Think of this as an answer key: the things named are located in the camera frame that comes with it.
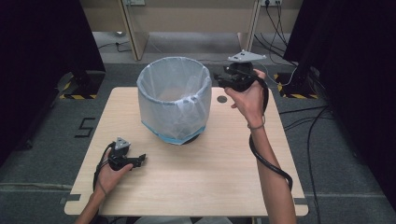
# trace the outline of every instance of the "desk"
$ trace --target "desk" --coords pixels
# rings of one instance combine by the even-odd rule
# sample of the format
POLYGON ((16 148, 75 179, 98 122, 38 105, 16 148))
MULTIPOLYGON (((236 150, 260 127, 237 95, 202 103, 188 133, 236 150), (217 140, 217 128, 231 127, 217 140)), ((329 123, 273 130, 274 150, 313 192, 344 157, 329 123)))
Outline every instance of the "desk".
MULTIPOLYGON (((184 146, 166 144, 140 121, 137 88, 116 88, 106 104, 64 211, 78 215, 92 193, 92 178, 105 147, 117 136, 131 142, 128 157, 146 153, 141 168, 127 174, 107 197, 105 216, 267 216, 255 157, 248 147, 247 123, 232 99, 213 88, 206 130, 184 146)), ((271 93, 266 128, 283 170, 294 180, 292 195, 298 216, 308 207, 271 93)))

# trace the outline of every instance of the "translucent trash bag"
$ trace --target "translucent trash bag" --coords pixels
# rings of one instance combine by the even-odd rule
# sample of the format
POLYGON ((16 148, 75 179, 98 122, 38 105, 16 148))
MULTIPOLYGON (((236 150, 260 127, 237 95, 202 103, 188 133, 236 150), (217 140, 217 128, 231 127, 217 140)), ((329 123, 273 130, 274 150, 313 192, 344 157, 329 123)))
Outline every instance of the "translucent trash bag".
POLYGON ((142 70, 137 88, 141 120, 164 142, 182 145, 204 131, 212 81, 201 63, 162 58, 142 70))

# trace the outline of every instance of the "power strip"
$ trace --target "power strip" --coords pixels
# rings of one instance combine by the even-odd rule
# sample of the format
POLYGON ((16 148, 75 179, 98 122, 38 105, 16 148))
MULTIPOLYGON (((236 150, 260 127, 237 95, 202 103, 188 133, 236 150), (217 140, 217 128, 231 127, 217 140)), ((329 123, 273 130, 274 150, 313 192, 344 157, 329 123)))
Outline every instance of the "power strip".
MULTIPOLYGON (((265 1, 262 0, 262 7, 265 7, 265 1)), ((282 0, 269 0, 270 4, 268 7, 276 7, 276 6, 281 6, 282 5, 282 0)))

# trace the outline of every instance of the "floor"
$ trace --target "floor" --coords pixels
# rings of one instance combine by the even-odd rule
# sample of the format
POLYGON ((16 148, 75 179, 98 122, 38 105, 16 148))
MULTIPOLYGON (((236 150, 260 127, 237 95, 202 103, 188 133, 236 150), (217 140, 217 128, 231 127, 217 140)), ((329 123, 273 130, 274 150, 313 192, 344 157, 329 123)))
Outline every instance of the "floor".
MULTIPOLYGON (((125 83, 121 83, 113 81, 112 77, 106 77, 108 89, 102 90, 101 93, 110 92, 113 86, 130 85, 128 70, 120 69, 120 64, 130 69, 141 69, 145 64, 163 57, 183 56, 208 66, 215 66, 227 64, 228 57, 241 51, 236 34, 151 33, 142 60, 135 61, 125 34, 113 32, 93 35, 107 72, 115 74, 114 79, 125 80, 125 83)), ((263 42, 261 34, 256 35, 263 42)), ((263 37, 272 42, 274 34, 263 37)), ((273 46, 285 49, 280 38, 275 38, 273 46)), ((269 77, 280 71, 292 72, 294 69, 290 63, 273 53, 270 54, 257 40, 254 41, 251 52, 267 57, 254 65, 264 71, 268 69, 269 77)), ((276 84, 272 80, 267 80, 267 83, 274 93, 279 111, 326 104, 323 97, 318 100, 280 97, 276 94, 276 84)), ((70 129, 72 124, 79 125, 81 117, 100 118, 100 111, 105 103, 106 99, 98 100, 96 103, 62 101, 37 130, 35 146, 45 153, 38 153, 37 149, 12 153, 0 169, 0 223, 73 222, 75 218, 64 213, 64 200, 72 188, 90 139, 76 140, 72 137, 75 130, 69 134, 72 136, 66 136, 64 132, 70 129), (69 114, 70 108, 67 110, 67 107, 71 105, 75 107, 75 117, 78 118, 73 118, 69 114), (97 108, 96 114, 87 115, 93 108, 97 108), (45 184, 23 184, 32 182, 45 184)), ((311 160, 307 158, 308 130, 317 115, 317 110, 281 115, 310 209, 307 216, 298 218, 298 223, 396 223, 395 211, 376 184, 370 170, 354 156, 340 126, 332 117, 331 110, 326 111, 318 120, 310 142, 311 160), (308 161, 312 161, 315 191, 312 189, 308 161), (317 212, 315 196, 318 197, 320 214, 317 212)), ((97 122, 98 120, 92 121, 92 126, 97 122)), ((256 221, 268 223, 266 217, 256 218, 256 221)))

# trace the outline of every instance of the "table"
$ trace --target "table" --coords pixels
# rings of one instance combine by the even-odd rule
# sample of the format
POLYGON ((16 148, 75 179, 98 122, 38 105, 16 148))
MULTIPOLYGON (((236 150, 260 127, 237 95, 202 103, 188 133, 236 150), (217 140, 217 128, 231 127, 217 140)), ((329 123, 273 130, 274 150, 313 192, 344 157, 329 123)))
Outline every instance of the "table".
MULTIPOLYGON (((106 146, 118 136, 131 142, 128 157, 146 153, 144 166, 123 177, 100 209, 104 216, 267 216, 249 130, 232 99, 212 89, 206 130, 183 146, 166 144, 140 121, 137 88, 115 88, 107 101, 64 211, 78 215, 92 194, 92 178, 106 146)), ((297 216, 308 212, 274 97, 266 110, 266 130, 283 170, 294 180, 297 216)))

